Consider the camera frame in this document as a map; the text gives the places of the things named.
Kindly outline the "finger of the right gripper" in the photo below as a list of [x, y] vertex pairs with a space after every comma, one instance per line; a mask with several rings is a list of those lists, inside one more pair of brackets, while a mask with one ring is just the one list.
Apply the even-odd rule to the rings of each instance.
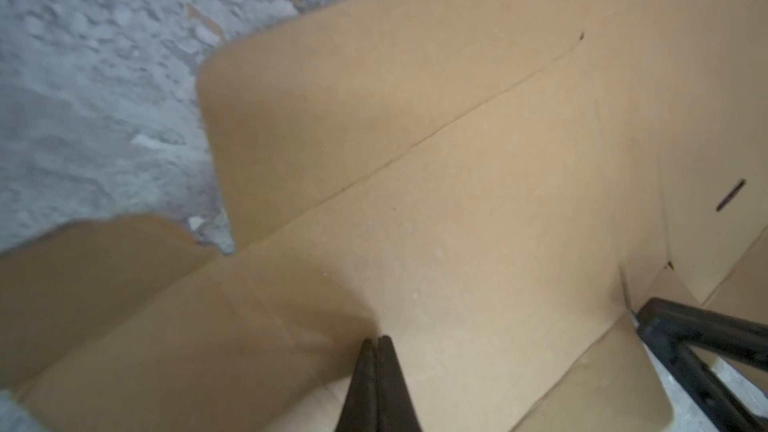
[[765, 431], [767, 419], [747, 409], [694, 352], [695, 347], [767, 370], [763, 324], [649, 299], [636, 313], [637, 334], [719, 431]]

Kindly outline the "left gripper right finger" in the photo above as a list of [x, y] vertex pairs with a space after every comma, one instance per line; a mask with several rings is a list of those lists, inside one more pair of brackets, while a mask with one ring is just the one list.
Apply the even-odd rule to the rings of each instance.
[[375, 359], [377, 430], [421, 432], [407, 383], [390, 336], [378, 339]]

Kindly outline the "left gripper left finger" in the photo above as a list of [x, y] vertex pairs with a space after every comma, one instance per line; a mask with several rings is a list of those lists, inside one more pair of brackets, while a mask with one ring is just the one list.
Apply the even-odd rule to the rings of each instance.
[[363, 341], [335, 432], [378, 430], [377, 352], [371, 339]]

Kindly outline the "brown cardboard box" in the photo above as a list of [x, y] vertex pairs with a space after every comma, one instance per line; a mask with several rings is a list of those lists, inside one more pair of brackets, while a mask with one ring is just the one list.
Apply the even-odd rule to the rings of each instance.
[[330, 431], [392, 337], [426, 431], [661, 431], [630, 315], [767, 319], [767, 0], [344, 0], [197, 91], [236, 250], [147, 216], [1, 259], [56, 431]]

